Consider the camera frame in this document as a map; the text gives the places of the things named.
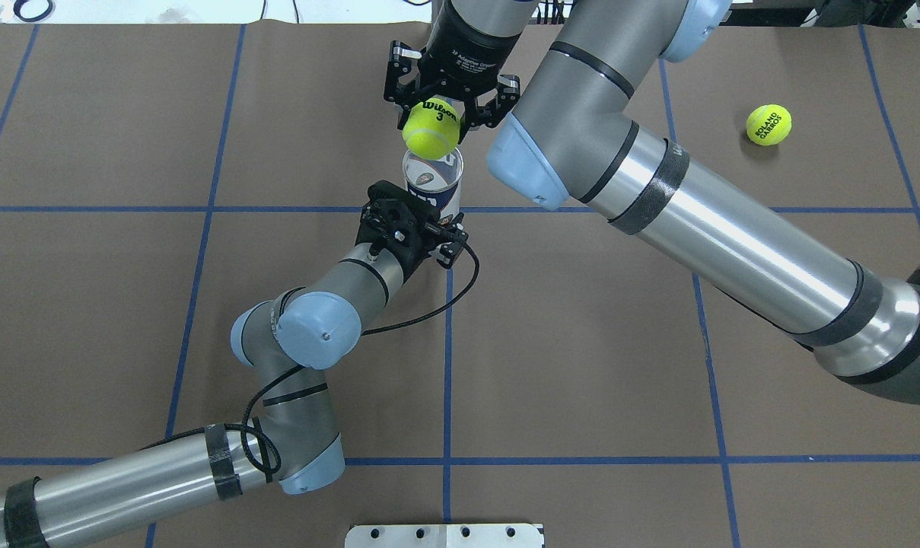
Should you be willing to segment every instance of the black wire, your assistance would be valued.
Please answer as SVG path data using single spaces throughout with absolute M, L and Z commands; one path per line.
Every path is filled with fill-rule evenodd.
M 300 365 L 300 364 L 294 365 L 293 368 L 289 368 L 289 370 L 283 372 L 283 374 L 280 375 L 280 377 L 275 378 L 274 381 L 269 382 L 267 386 L 264 386 L 259 391 L 257 391 L 257 393 L 254 394 L 252 398 L 250 398 L 250 402 L 247 403 L 247 410 L 244 410 L 244 420 L 241 420 L 240 422 L 242 422 L 243 424 L 247 424 L 248 422 L 250 422 L 250 413 L 253 412 L 253 406 L 257 405 L 257 402 L 260 401 L 260 398 L 263 398 L 264 394 L 270 392 L 271 389 L 274 388 L 276 385 L 282 383 L 283 381 L 286 381 L 293 374 L 296 374 L 297 371 L 303 370 L 303 368 L 304 368 L 303 365 Z M 261 464 L 261 466 L 258 466 L 257 457 L 254 457 L 253 451 L 250 450 L 250 444 L 247 443 L 247 434 L 249 434 L 249 432 L 241 432 L 240 441 L 241 443 L 244 444 L 244 454 L 247 456 L 247 460 L 250 461 L 250 464 L 252 464 L 254 468 L 256 468 L 257 470 L 260 470 L 264 474 L 272 475 L 278 472 L 280 470 L 280 453 L 276 450 L 274 441 L 270 441 L 267 445 L 269 447 L 269 450 L 271 450 L 271 452 L 274 454 L 276 465 L 273 468 L 262 468 L 261 466 L 264 466 L 264 464 Z
M 420 316 L 419 318 L 415 318 L 413 320 L 408 320 L 408 322 L 394 323 L 391 326 L 376 327 L 376 329 L 373 329 L 373 330 L 366 330 L 366 332 L 363 332 L 361 336 L 369 336 L 369 334 L 377 334 L 377 333 L 387 333 L 387 332 L 390 332 L 391 330 L 400 330 L 402 329 L 402 327 L 415 326 L 416 323 L 425 322 L 425 320 L 428 320 L 429 318 L 432 318 L 433 316 L 442 314 L 450 306 L 453 306 L 454 304 L 456 304 L 457 301 L 459 301 L 461 298 L 463 298 L 464 295 L 467 294 L 467 292 L 470 292 L 471 288 L 473 288 L 473 284 L 476 283 L 477 277 L 480 277 L 480 257 L 476 256 L 476 253 L 473 252 L 473 248 L 470 247 L 470 244 L 463 244 L 463 249 L 466 250 L 466 252 L 470 254 L 470 259 L 473 260 L 473 276 L 470 276 L 470 281 L 467 282 L 466 287 L 464 287 L 462 291 L 458 292 L 457 295 L 451 298 L 450 301 L 447 302 L 445 305 L 442 305 L 439 308 L 436 308 L 435 310 L 433 310 L 432 312 L 429 312 L 428 314 L 424 314 Z
M 290 0 L 292 6 L 294 6 L 294 22 L 301 22 L 301 13 L 297 11 L 297 0 Z M 267 0 L 264 0 L 264 9 L 260 10 L 260 20 L 264 21 L 264 18 L 267 17 Z

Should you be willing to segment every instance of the wilson tennis ball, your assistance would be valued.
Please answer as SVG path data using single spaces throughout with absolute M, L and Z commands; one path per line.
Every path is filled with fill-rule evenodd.
M 780 104 L 763 105 L 747 117 L 747 136 L 758 145 L 777 145 L 790 132 L 791 114 Z
M 460 142 L 460 116 L 445 100 L 424 100 L 409 114 L 402 128 L 402 139 L 415 156 L 438 160 Z

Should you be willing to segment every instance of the robotic arm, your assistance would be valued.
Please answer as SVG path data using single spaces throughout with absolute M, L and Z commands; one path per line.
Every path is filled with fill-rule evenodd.
M 323 370 L 363 334 L 404 327 L 362 330 L 422 261 L 432 256 L 452 268 L 463 249 L 476 261 L 462 215 L 440 225 L 438 209 L 387 181 L 372 185 L 368 197 L 344 259 L 317 283 L 262 302 L 234 323 L 234 354 L 264 386 L 240 423 L 11 486 L 0 495 L 0 548 L 84 546 L 265 483 L 300 495 L 337 480 L 345 458 Z M 258 400 L 265 414 L 251 418 Z
M 460 18 L 508 37 L 535 4 L 444 0 L 440 20 L 450 22 L 436 24 L 416 81 L 447 74 L 435 93 L 466 103 L 456 90 L 474 77 L 460 70 L 462 59 L 443 67 L 436 56 L 486 40 L 440 29 L 459 27 Z M 588 204 L 778 327 L 840 381 L 920 405 L 920 270 L 908 282 L 885 279 L 838 256 L 624 114 L 652 63 L 688 58 L 728 7 L 730 0 L 579 2 L 506 118 L 488 167 L 540 207 L 557 209 L 569 196 Z
M 462 101 L 463 135 L 509 112 L 487 158 L 502 183 L 546 209 L 569 196 L 588 204 L 779 327 L 842 381 L 920 403 L 920 268 L 903 282 L 843 259 L 624 115 L 655 59 L 692 55 L 730 0 L 583 0 L 520 100 L 518 79 L 499 72 L 536 3 L 444 0 L 422 51 L 393 42 L 384 96 L 401 107 L 400 127 L 435 94 Z M 495 97 L 479 105 L 490 90 Z M 12 486 L 0 495 L 0 548 L 83 546 L 263 483 L 297 495 L 333 482 L 344 455 L 321 371 L 376 332 L 362 329 L 426 257 L 450 268 L 470 252 L 460 221 L 440 225 L 426 202 L 373 185 L 351 252 L 316 284 L 234 324 L 234 354 L 264 384 L 240 424 Z M 260 399 L 265 416 L 251 419 Z

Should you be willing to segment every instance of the tennis ball can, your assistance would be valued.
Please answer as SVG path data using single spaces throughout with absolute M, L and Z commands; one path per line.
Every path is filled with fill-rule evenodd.
M 402 174 L 410 194 L 439 209 L 440 225 L 449 225 L 460 214 L 463 156 L 459 148 L 437 160 L 425 160 L 407 151 L 402 158 Z

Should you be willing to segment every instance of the yellow tennis ball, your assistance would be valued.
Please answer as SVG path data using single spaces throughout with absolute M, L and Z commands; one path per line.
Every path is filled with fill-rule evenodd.
M 780 104 L 763 105 L 747 117 L 747 136 L 758 145 L 777 145 L 790 132 L 791 114 Z
M 445 100 L 424 100 L 409 114 L 402 128 L 402 139 L 415 156 L 438 160 L 460 142 L 460 116 Z

